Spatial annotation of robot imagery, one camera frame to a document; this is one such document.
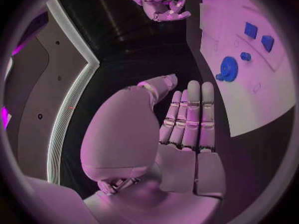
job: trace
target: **white light strip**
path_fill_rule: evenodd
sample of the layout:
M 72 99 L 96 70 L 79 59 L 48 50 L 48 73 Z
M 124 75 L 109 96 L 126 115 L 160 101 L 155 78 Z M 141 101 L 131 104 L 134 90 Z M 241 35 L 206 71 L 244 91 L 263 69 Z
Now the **white light strip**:
M 60 157 L 69 121 L 83 91 L 85 90 L 96 70 L 99 68 L 100 62 L 77 32 L 76 28 L 65 14 L 58 0 L 50 0 L 47 3 L 47 6 L 65 35 L 88 62 L 64 98 L 51 132 L 47 154 L 47 181 L 50 183 L 59 184 Z

